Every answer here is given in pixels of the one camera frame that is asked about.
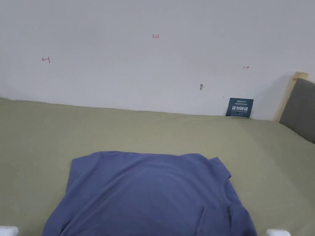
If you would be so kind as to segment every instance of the green bed sheet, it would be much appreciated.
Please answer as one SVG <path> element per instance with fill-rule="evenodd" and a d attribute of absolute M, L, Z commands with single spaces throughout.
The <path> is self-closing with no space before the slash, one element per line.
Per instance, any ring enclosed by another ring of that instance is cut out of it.
<path fill-rule="evenodd" d="M 315 144 L 238 117 L 87 108 L 0 99 L 0 225 L 40 235 L 73 158 L 97 151 L 218 156 L 259 235 L 315 235 Z"/>

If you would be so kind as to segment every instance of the fabric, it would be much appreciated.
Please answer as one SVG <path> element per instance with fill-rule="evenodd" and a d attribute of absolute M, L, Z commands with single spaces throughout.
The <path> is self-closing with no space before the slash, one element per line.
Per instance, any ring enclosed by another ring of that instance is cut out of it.
<path fill-rule="evenodd" d="M 98 152 L 74 159 L 43 236 L 255 236 L 218 158 Z"/>
<path fill-rule="evenodd" d="M 314 236 L 315 144 L 282 124 L 239 117 L 0 99 L 0 224 L 41 235 L 71 161 L 97 151 L 220 157 L 257 234 Z"/>
<path fill-rule="evenodd" d="M 315 83 L 297 79 L 280 123 L 315 143 Z"/>

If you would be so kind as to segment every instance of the chinese characters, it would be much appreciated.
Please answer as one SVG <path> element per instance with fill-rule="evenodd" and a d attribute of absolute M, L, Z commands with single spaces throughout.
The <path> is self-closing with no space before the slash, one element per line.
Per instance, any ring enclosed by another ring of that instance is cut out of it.
<path fill-rule="evenodd" d="M 248 110 L 248 107 L 232 106 L 232 110 L 247 111 L 247 110 Z"/>

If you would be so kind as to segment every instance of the red marking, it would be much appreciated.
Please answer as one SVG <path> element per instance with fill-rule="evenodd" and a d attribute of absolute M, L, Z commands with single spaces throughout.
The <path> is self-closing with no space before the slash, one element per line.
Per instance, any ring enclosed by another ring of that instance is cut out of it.
<path fill-rule="evenodd" d="M 50 63 L 49 56 L 48 56 L 48 58 L 47 58 L 47 59 L 42 58 L 42 61 L 45 61 L 45 60 L 48 60 L 48 61 L 49 61 L 49 63 Z"/>

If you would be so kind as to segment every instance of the white wall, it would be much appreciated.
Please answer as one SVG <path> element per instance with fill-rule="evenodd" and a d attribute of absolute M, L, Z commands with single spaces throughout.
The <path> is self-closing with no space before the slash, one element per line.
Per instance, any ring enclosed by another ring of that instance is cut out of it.
<path fill-rule="evenodd" d="M 205 115 L 253 98 L 252 118 L 272 119 L 295 71 L 315 81 L 314 9 L 314 0 L 2 0 L 0 97 Z"/>

